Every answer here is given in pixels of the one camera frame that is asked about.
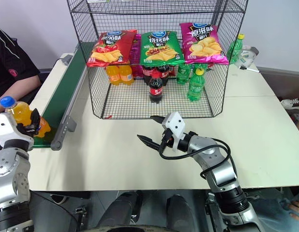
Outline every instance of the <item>orange bottle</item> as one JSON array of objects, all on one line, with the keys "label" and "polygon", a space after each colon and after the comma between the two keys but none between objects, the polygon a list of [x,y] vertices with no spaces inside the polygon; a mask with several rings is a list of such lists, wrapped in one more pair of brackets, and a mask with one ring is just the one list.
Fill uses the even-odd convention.
[{"label": "orange bottle", "polygon": [[120,79],[126,85],[131,85],[134,82],[132,77],[132,69],[129,65],[120,65]]},{"label": "orange bottle", "polygon": [[105,69],[106,74],[109,77],[109,82],[113,85],[119,85],[120,81],[120,71],[115,65],[109,65]]},{"label": "orange bottle", "polygon": [[[22,123],[24,126],[31,124],[31,110],[29,105],[23,101],[15,101],[14,98],[7,96],[0,99],[0,105],[5,108],[5,112],[11,112],[16,123]],[[51,130],[48,122],[40,116],[39,133],[37,137],[43,138],[46,132]]]}]

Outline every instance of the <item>blue bottle cap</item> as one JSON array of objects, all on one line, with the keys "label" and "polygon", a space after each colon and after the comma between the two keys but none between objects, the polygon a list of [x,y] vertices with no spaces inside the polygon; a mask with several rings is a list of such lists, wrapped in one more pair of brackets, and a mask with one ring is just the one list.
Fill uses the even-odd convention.
[{"label": "blue bottle cap", "polygon": [[15,99],[10,96],[6,96],[0,99],[0,105],[2,105],[4,108],[13,106],[15,102]]}]

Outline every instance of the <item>white table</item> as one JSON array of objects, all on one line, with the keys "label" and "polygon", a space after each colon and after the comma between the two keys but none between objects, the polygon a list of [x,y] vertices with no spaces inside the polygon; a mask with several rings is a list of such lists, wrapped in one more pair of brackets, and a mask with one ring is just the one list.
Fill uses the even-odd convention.
[{"label": "white table", "polygon": [[[32,108],[45,109],[64,70],[58,61]],[[66,135],[60,151],[30,152],[32,190],[209,188],[192,158],[164,160],[137,138],[142,134],[160,142],[160,124],[94,116],[87,79],[71,116],[77,127]],[[186,131],[230,145],[242,188],[299,185],[299,131],[261,74],[231,65],[223,112],[214,118],[185,119],[185,123]],[[174,155],[171,149],[165,153]]]}]

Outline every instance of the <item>metal wire cage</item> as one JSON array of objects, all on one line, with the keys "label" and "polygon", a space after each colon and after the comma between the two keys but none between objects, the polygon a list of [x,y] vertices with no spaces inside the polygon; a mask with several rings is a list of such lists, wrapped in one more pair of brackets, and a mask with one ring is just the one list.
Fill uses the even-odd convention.
[{"label": "metal wire cage", "polygon": [[[138,33],[157,30],[177,32],[180,23],[201,22],[218,26],[220,44],[227,53],[236,40],[248,0],[67,0],[73,25],[85,61],[102,32],[137,29]],[[190,102],[188,84],[178,85],[169,78],[159,104],[151,103],[149,87],[143,80],[130,86],[109,83],[103,68],[88,68],[94,115],[108,119],[139,119],[165,116],[178,111],[182,117],[214,117],[222,112],[228,65],[214,65],[205,73],[205,87],[199,101]]]}]

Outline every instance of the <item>black shirt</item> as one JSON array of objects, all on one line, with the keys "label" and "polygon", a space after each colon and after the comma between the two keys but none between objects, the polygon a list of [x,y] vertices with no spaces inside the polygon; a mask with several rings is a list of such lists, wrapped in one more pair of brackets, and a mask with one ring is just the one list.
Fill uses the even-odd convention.
[{"label": "black shirt", "polygon": [[26,52],[0,29],[0,96],[16,81],[39,73]]}]

